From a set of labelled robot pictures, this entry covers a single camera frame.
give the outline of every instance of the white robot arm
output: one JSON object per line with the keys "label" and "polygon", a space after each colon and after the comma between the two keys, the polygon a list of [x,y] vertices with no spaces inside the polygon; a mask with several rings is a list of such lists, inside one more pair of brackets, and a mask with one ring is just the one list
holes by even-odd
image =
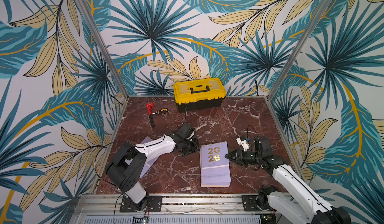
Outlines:
{"label": "white robot arm", "polygon": [[351,224],[351,218],[343,208],[335,208],[321,198],[281,157],[273,155],[267,138],[258,137],[253,143],[257,152],[238,149],[225,157],[240,166],[259,165],[281,183],[299,204],[286,199],[277,188],[270,186],[259,190],[253,204],[255,209],[267,211],[273,208],[293,224]]}
{"label": "white robot arm", "polygon": [[179,150],[183,156],[199,151],[195,129],[183,123],[180,129],[148,143],[132,145],[129,142],[119,149],[106,168],[106,174],[129,197],[138,211],[147,206],[148,195],[138,182],[145,163],[162,154]]}

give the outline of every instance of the metal pole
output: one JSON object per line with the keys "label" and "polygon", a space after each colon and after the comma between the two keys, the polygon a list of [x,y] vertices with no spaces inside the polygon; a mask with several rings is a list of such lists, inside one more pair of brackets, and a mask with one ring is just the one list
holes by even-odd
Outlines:
{"label": "metal pole", "polygon": [[293,63],[295,62],[297,55],[300,53],[305,42],[309,39],[310,35],[314,31],[314,28],[316,28],[317,24],[320,22],[321,18],[323,17],[323,14],[327,10],[331,1],[332,0],[321,0],[320,1],[319,6],[314,11],[311,20],[308,22],[307,27],[305,28],[303,34],[300,36],[299,40],[297,41],[296,46],[293,48],[292,53],[289,55],[287,62],[285,63],[284,67],[281,69],[279,76],[277,77],[275,83],[273,84],[271,91],[269,92],[269,94],[267,96],[267,98],[269,100],[273,99],[273,97],[276,94],[277,90],[279,89],[280,85],[284,81],[287,73],[289,72]]}
{"label": "metal pole", "polygon": [[93,39],[95,40],[96,45],[98,46],[98,49],[100,50],[101,54],[103,55],[105,62],[107,63],[108,68],[111,71],[113,78],[115,78],[115,81],[116,81],[116,83],[120,89],[120,92],[122,93],[124,98],[127,99],[128,93],[124,87],[124,84],[121,81],[120,75],[118,74],[116,66],[113,63],[111,55],[108,52],[107,46],[105,45],[103,38],[101,37],[100,31],[96,25],[96,22],[93,19],[91,11],[88,8],[88,4],[85,2],[85,0],[74,0],[74,2],[78,7],[81,16],[85,20],[85,23],[88,25],[88,28],[89,28],[92,36],[93,36]]}

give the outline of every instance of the black cable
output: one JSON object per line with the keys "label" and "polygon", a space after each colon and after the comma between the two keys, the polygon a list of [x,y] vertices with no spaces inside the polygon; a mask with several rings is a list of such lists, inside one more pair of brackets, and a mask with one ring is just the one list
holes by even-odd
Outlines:
{"label": "black cable", "polygon": [[103,180],[104,182],[109,183],[109,184],[111,184],[111,185],[113,185],[113,186],[115,186],[115,187],[118,188],[118,186],[116,186],[115,184],[113,184],[113,183],[111,183],[111,182],[109,182],[109,181],[103,179],[103,178],[102,178],[101,176],[99,176],[99,174],[97,173],[97,171],[96,171],[96,158],[97,158],[97,156],[99,155],[99,152],[97,153],[97,155],[96,155],[96,157],[95,157],[95,160],[93,161],[93,169],[95,170],[96,175],[99,177],[99,179]]}
{"label": "black cable", "polygon": [[250,125],[250,124],[247,126],[247,141],[248,141],[248,128],[249,127],[253,128],[253,130],[256,132],[257,139],[260,141],[259,134],[257,133],[257,130],[252,125]]}
{"label": "black cable", "polygon": [[159,141],[159,142],[157,142],[155,144],[151,144],[151,145],[145,146],[145,147],[150,147],[150,146],[159,144],[159,143],[163,142],[165,138],[166,138],[166,134],[164,134],[163,139],[161,141]]}
{"label": "black cable", "polygon": [[113,209],[113,224],[115,224],[115,212],[116,212],[116,206],[118,205],[118,200],[123,194],[120,194],[120,196],[116,199],[115,208]]}
{"label": "black cable", "polygon": [[280,214],[280,217],[279,217],[279,219],[276,221],[276,224],[280,221],[280,219],[281,219],[282,216],[283,216],[283,215]]}

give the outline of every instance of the wall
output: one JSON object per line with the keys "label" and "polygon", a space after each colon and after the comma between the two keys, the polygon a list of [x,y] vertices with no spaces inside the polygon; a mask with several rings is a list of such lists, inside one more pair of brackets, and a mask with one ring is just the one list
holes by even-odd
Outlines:
{"label": "wall", "polygon": [[175,82],[209,77],[228,95],[255,95],[255,81],[265,95],[319,1],[110,0],[95,20],[130,95],[172,95]]}
{"label": "wall", "polygon": [[0,223],[67,223],[122,95],[73,0],[1,0],[0,13]]}
{"label": "wall", "polygon": [[384,223],[383,1],[333,0],[272,100],[307,182],[357,223]]}

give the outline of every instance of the marble floor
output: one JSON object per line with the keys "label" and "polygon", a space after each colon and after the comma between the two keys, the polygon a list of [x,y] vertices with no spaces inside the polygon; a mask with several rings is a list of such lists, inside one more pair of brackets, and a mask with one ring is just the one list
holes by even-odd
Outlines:
{"label": "marble floor", "polygon": [[[155,104],[154,111],[167,108],[168,113],[154,115],[155,127],[151,127],[146,103]],[[271,113],[262,97],[233,98],[223,100],[221,107],[179,113],[172,97],[130,97],[115,141],[127,140],[138,144],[147,136],[160,138],[164,133],[177,130],[186,120],[195,129],[199,145],[227,141],[228,152],[236,150],[238,136],[247,135],[248,124],[259,135],[269,138],[275,155],[291,163]],[[255,131],[250,127],[249,136]],[[119,150],[121,142],[113,144],[108,162]],[[199,153],[182,157],[178,151],[160,156],[146,175],[140,179],[148,193],[255,193],[263,185],[275,185],[285,189],[264,170],[240,167],[230,162],[231,185],[229,188],[200,187]],[[119,193],[116,187],[100,181],[97,194]]]}

